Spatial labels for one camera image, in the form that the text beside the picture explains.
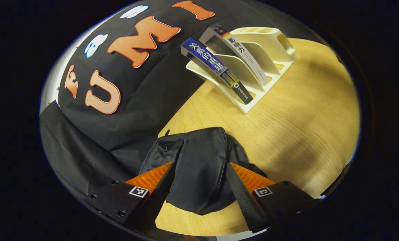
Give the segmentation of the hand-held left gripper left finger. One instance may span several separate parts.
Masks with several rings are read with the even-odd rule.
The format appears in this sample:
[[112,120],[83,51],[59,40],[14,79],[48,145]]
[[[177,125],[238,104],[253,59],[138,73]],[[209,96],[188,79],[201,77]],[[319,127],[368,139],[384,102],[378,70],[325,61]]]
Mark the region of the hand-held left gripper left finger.
[[113,181],[84,200],[88,207],[111,222],[135,231],[155,229],[155,220],[175,176],[175,163],[169,162],[126,182]]

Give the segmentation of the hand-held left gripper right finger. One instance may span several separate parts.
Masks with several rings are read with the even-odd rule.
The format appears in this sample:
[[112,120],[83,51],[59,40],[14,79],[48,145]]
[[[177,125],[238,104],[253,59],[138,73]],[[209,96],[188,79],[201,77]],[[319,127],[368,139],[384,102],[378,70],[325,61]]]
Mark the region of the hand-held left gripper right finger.
[[235,163],[228,163],[225,173],[248,229],[254,233],[288,223],[324,201],[289,180],[273,182]]

